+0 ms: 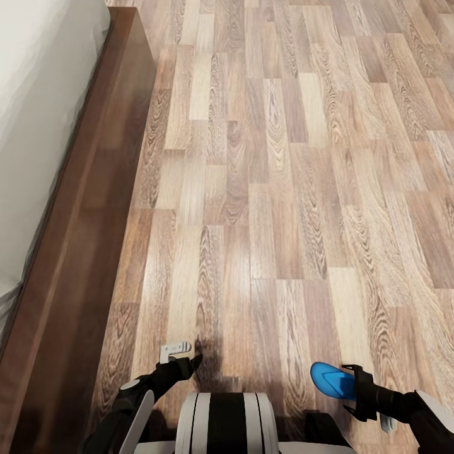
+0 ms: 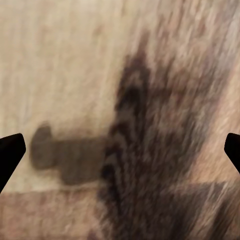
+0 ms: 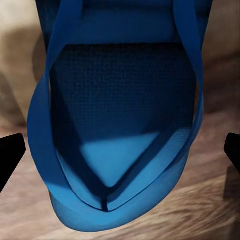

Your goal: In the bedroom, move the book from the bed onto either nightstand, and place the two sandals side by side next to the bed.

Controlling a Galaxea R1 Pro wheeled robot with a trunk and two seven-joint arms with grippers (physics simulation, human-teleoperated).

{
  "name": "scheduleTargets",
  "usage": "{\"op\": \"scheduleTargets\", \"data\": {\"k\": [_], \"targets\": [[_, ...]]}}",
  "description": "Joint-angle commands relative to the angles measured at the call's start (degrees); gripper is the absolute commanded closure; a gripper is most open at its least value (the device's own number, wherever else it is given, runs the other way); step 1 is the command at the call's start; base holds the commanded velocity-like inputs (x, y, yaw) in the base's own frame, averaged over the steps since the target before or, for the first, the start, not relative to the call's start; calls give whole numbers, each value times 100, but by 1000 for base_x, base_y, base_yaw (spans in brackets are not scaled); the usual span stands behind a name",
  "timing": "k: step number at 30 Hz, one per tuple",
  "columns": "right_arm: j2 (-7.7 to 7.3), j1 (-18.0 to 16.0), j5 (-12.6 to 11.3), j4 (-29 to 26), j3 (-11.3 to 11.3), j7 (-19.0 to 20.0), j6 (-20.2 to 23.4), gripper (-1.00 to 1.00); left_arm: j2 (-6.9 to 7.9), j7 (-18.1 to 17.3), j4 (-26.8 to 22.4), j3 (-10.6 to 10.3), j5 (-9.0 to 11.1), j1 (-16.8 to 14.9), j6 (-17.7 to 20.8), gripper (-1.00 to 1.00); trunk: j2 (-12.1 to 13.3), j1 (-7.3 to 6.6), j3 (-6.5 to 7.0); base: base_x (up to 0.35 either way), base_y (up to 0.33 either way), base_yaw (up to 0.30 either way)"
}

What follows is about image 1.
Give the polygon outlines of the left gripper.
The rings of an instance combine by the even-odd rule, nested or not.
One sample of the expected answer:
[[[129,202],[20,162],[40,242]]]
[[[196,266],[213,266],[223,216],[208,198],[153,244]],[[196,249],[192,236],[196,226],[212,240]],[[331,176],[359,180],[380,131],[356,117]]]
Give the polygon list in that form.
[[[194,371],[199,368],[202,359],[203,355],[199,354],[192,360],[186,357],[168,363],[157,363],[156,371],[163,373],[166,378],[166,384],[168,385],[165,392],[169,391],[177,381],[189,380]]]

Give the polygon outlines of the sandal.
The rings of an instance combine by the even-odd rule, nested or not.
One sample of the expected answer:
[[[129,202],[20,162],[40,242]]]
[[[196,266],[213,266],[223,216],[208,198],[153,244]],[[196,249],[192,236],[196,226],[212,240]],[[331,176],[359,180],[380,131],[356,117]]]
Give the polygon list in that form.
[[[355,378],[327,363],[315,362],[310,368],[311,378],[317,388],[332,398],[356,402]]]

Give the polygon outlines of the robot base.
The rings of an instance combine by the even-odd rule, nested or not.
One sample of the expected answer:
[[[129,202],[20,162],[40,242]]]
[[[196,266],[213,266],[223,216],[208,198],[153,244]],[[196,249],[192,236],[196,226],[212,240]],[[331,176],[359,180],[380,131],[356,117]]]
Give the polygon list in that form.
[[[166,434],[164,441],[148,442],[146,424],[134,454],[175,454],[176,434]],[[358,454],[341,435],[328,413],[308,413],[305,424],[306,442],[291,441],[288,434],[278,434],[279,454]]]

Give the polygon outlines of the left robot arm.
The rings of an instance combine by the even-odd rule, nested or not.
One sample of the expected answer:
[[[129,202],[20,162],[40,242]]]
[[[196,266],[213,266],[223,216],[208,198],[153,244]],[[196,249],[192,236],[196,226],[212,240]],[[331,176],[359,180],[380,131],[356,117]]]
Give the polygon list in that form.
[[[173,356],[191,350],[189,342],[163,345],[156,370],[119,388],[111,413],[96,432],[87,437],[78,454],[134,454],[154,403],[177,381],[189,380],[199,368],[202,354],[192,360]]]

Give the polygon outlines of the robot trunk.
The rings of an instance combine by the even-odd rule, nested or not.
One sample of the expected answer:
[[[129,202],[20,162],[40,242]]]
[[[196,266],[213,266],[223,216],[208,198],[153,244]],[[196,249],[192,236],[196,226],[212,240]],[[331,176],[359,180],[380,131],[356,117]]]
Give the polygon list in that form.
[[[266,393],[188,393],[175,454],[279,454]]]

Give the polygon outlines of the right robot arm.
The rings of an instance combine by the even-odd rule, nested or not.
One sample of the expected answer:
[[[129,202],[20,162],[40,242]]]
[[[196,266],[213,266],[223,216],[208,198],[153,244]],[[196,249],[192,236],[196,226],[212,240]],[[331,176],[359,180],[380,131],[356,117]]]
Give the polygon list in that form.
[[[377,421],[379,412],[381,429],[388,434],[397,429],[396,419],[410,424],[418,454],[454,454],[454,419],[436,399],[420,390],[403,394],[381,387],[361,365],[348,367],[354,370],[356,409],[343,406],[358,421]]]

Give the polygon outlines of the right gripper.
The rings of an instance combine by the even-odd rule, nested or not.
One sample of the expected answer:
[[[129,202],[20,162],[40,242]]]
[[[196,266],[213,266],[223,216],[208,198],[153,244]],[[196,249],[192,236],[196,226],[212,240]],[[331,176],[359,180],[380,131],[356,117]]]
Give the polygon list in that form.
[[[344,408],[358,421],[367,422],[368,419],[377,421],[376,412],[384,414],[378,403],[377,391],[384,387],[374,384],[373,375],[363,371],[361,365],[349,364],[348,367],[350,367],[351,370],[354,370],[356,409],[343,404]]]

